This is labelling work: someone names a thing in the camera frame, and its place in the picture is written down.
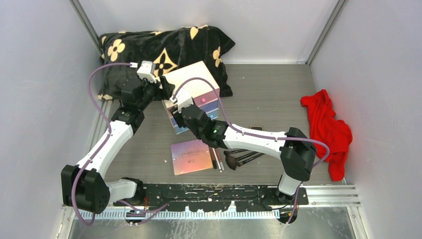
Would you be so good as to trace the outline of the white pink drawer organizer box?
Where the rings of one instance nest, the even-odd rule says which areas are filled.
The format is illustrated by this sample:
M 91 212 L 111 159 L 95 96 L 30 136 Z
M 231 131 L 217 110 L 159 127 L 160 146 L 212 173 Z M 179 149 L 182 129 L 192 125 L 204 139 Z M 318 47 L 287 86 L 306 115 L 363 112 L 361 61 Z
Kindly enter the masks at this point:
M 197 62 L 189 66 L 180 68 L 178 70 L 166 73 L 163 75 L 167 82 L 173 84 L 177 89 L 186 80 L 193 77 L 200 77 L 207 80 L 219 93 L 219 86 L 209 72 L 204 62 Z M 193 80 L 183 86 L 183 88 L 191 93 L 194 103 L 213 120 L 219 116 L 219 99 L 213 92 L 212 88 L 201 80 Z M 188 128 L 179 127 L 173 119 L 169 109 L 175 104 L 170 100 L 162 100 L 164 109 L 167 110 L 167 115 L 172 124 L 175 134 L 181 134 L 188 131 Z

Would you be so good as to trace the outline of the black square compact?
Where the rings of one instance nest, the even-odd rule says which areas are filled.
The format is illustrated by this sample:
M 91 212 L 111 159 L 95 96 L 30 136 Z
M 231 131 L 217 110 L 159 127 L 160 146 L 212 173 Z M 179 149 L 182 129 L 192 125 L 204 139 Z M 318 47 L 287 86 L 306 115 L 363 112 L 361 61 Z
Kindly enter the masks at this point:
M 263 127 L 262 126 L 252 125 L 249 128 L 250 129 L 253 129 L 253 130 L 263 131 Z

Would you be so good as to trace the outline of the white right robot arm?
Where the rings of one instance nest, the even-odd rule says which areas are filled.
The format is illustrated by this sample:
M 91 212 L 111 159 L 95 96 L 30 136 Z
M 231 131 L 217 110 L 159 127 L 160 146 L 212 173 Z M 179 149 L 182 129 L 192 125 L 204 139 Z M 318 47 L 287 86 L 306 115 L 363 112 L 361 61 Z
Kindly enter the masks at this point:
M 193 135 L 212 148 L 247 149 L 281 160 L 284 173 L 276 191 L 277 200 L 291 203 L 302 182 L 309 181 L 317 149 L 297 128 L 288 132 L 267 132 L 242 128 L 211 119 L 196 105 L 183 109 L 170 108 L 177 125 L 188 128 Z

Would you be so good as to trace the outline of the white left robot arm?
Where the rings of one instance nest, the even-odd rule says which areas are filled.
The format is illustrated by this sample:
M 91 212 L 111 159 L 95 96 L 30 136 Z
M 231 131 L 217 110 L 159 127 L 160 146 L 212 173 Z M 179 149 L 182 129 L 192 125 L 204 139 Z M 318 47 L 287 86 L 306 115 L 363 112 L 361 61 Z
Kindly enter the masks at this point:
M 123 91 L 120 106 L 100 140 L 76 165 L 66 165 L 62 169 L 64 205 L 100 214 L 108 204 L 117 201 L 127 201 L 134 206 L 144 202 L 146 191 L 141 180 L 123 177 L 105 182 L 104 177 L 117 153 L 141 126 L 144 110 L 153 100 L 170 99 L 174 89 L 175 85 L 161 76 L 156 83 L 142 80 L 131 92 Z

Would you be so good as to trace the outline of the black thin makeup brush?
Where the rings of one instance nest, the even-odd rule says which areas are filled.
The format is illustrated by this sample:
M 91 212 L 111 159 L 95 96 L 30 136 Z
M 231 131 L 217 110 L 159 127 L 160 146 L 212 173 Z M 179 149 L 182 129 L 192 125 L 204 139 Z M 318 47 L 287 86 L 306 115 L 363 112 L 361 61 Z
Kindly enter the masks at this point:
M 245 151 L 247 151 L 247 149 L 235 149 L 235 150 L 225 150 L 223 153 L 225 156 L 229 156 L 231 154 L 245 152 Z

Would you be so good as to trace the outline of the black fan makeup brush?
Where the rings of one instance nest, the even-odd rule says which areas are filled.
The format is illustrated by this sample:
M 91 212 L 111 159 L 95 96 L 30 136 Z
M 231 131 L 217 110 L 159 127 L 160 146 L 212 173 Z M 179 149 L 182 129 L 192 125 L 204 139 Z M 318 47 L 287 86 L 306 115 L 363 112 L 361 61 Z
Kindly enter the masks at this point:
M 246 154 L 241 155 L 241 156 L 238 156 L 238 157 L 234 157 L 234 156 L 233 156 L 234 154 L 231 154 L 231 155 L 229 155 L 229 156 L 225 156 L 225 162 L 226 162 L 227 166 L 228 166 L 230 169 L 235 170 L 235 169 L 237 168 L 237 163 L 238 163 L 240 160 L 243 160 L 243 159 L 249 158 L 249 157 L 251 157 L 251 156 L 254 156 L 254 155 L 256 155 L 257 153 L 258 153 L 258 152 L 254 152 L 254 151 L 252 151 L 252 152 L 246 153 Z

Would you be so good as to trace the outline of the black long makeup brush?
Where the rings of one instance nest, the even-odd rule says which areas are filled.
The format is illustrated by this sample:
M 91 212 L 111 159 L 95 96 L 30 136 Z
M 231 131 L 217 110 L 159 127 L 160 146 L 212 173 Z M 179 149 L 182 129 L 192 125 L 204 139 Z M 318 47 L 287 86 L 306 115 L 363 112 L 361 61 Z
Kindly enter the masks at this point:
M 240 167 L 240 166 L 242 166 L 242 165 L 244 165 L 244 164 L 246 164 L 246 163 L 248 163 L 248 162 L 250 162 L 250 161 L 253 161 L 253 160 L 255 160 L 255 159 L 257 159 L 257 158 L 259 158 L 259 157 L 261 157 L 261 156 L 263 156 L 264 155 L 264 153 L 259 153 L 259 154 L 257 154 L 257 155 L 254 155 L 254 156 L 252 156 L 252 157 L 250 157 L 250 158 L 248 158 L 248 159 L 246 159 L 246 160 L 243 160 L 243 161 L 241 161 L 241 162 L 238 162 L 237 163 L 237 166 L 238 167 Z

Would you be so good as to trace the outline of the black floral plush blanket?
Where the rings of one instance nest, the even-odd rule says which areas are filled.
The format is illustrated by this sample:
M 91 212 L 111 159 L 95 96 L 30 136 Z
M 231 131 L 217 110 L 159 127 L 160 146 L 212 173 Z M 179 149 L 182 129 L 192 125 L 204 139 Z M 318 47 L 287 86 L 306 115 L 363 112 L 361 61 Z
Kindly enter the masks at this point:
M 128 63 L 150 61 L 153 75 L 159 77 L 188 65 L 204 62 L 220 88 L 221 97 L 231 97 L 228 75 L 221 57 L 235 42 L 215 26 L 188 26 L 168 31 L 105 33 L 98 38 L 100 60 L 110 64 L 104 71 L 104 83 L 98 97 L 120 99 L 120 86 L 137 77 Z

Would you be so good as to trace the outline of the holographic eyeshadow palette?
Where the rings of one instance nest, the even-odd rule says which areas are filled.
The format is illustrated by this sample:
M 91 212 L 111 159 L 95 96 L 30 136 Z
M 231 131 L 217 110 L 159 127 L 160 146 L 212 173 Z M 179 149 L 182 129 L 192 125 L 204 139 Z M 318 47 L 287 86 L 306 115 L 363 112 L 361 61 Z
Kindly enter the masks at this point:
M 174 175 L 212 169 L 209 147 L 201 140 L 191 140 L 171 145 Z

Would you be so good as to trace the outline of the black mascara tube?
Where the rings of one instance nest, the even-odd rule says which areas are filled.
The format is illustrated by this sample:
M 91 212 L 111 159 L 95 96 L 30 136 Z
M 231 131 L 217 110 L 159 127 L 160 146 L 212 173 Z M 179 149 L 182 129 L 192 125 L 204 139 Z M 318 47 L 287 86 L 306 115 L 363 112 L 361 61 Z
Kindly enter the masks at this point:
M 209 151 L 210 151 L 212 166 L 213 166 L 214 169 L 218 169 L 216 156 L 214 154 L 214 148 L 209 147 Z

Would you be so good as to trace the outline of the silver lip pencil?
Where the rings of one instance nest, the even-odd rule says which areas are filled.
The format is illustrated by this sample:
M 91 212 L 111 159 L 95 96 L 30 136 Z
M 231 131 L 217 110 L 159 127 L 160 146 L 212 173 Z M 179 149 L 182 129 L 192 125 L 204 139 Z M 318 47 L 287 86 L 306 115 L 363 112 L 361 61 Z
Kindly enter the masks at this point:
M 217 167 L 218 167 L 218 169 L 219 169 L 220 173 L 222 173 L 222 168 L 221 168 L 221 165 L 220 165 L 220 163 L 219 163 L 219 159 L 218 159 L 218 156 L 217 156 L 217 154 L 216 154 L 216 150 L 215 150 L 214 148 L 212 148 L 212 151 L 213 151 L 213 154 L 214 154 L 214 158 L 215 158 L 215 161 L 216 161 Z

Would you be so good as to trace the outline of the red cloth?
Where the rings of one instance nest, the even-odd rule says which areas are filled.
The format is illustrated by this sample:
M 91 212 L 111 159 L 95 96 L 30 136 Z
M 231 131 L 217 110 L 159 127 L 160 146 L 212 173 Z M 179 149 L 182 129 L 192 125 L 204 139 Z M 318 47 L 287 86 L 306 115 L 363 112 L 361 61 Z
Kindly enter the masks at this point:
M 336 119 L 333 103 L 326 90 L 312 96 L 303 96 L 301 105 L 307 109 L 310 138 L 329 147 L 328 172 L 332 181 L 341 181 L 345 176 L 345 163 L 353 136 L 345 121 Z

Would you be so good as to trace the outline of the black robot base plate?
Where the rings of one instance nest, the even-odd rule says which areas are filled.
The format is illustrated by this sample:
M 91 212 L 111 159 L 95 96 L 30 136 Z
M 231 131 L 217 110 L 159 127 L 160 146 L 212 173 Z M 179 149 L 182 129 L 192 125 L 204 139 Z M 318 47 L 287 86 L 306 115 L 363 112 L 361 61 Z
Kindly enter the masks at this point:
M 288 209 L 294 200 L 281 198 L 273 185 L 239 184 L 144 184 L 143 197 L 133 206 L 157 209 L 168 204 L 167 211 L 225 212 L 234 205 L 237 212 L 267 212 L 273 208 Z

